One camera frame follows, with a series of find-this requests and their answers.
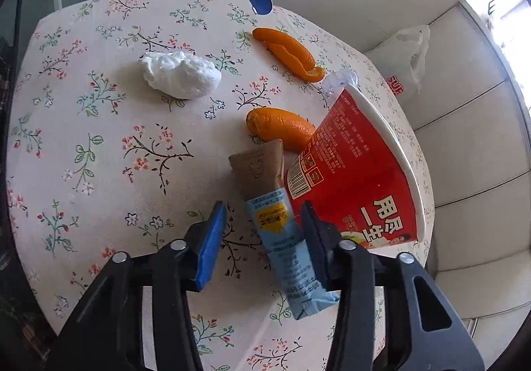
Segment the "red instant noodle cup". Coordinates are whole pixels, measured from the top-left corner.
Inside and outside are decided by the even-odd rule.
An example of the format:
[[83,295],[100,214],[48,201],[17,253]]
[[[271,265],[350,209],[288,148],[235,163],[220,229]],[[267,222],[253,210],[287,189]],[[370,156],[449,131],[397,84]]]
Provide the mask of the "red instant noodle cup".
[[296,215],[309,202],[321,220],[368,249],[426,236],[420,189],[405,151],[382,114],[352,85],[293,161],[285,184]]

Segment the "blue brown snack wrapper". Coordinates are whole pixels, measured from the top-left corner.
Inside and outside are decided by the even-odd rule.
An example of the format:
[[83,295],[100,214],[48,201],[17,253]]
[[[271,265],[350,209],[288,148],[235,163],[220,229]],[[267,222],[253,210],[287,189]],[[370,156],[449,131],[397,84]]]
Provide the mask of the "blue brown snack wrapper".
[[337,304],[339,295],[317,280],[307,243],[295,221],[283,184],[283,142],[274,140],[232,154],[229,161],[293,318],[301,320]]

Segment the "curled orange peel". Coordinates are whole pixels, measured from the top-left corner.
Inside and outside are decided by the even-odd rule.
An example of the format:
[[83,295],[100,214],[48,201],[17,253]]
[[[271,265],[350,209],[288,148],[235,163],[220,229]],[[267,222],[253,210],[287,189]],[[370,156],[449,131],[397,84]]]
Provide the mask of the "curled orange peel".
[[246,126],[262,141],[282,140],[283,147],[292,152],[304,150],[316,131],[316,127],[306,119],[273,107],[258,107],[249,111]]

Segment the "white tissue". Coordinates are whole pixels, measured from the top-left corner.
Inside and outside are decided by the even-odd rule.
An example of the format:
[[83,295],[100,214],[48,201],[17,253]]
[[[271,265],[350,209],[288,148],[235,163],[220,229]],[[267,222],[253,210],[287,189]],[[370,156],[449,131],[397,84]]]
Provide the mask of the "white tissue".
[[189,52],[148,52],[140,63],[148,85],[173,98],[207,97],[218,88],[222,78],[212,61]]

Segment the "orange peel piece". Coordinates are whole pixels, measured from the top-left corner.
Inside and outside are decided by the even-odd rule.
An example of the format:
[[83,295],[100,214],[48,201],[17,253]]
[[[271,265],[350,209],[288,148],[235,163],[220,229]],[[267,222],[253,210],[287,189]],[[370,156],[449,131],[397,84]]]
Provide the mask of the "orange peel piece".
[[306,82],[320,82],[325,70],[316,65],[311,52],[292,36],[272,28],[258,27],[252,32],[277,60],[294,76]]

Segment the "floral tablecloth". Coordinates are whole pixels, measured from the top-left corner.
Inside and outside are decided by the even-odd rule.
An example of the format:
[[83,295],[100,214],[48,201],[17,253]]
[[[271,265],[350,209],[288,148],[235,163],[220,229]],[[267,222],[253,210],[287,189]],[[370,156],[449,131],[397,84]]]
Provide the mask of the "floral tablecloth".
[[[247,0],[89,0],[39,21],[14,89],[7,202],[26,277],[54,331],[114,252],[156,251],[217,201],[228,221],[211,281],[189,297],[207,370],[321,370],[337,311],[297,321],[269,267],[230,168],[258,144],[255,107],[318,125],[319,85],[292,76],[252,37],[270,27],[296,38],[328,71],[349,69],[396,133],[435,212],[429,170],[398,101],[373,64],[288,9],[255,14]],[[193,100],[145,81],[148,52],[189,52],[221,72]]]

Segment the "white plastic shopping bag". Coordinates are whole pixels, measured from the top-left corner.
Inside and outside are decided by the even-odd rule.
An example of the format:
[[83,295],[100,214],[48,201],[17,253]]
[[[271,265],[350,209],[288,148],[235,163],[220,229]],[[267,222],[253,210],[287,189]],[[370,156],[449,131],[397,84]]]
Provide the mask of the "white plastic shopping bag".
[[364,53],[402,106],[420,92],[429,40],[428,25],[408,27]]

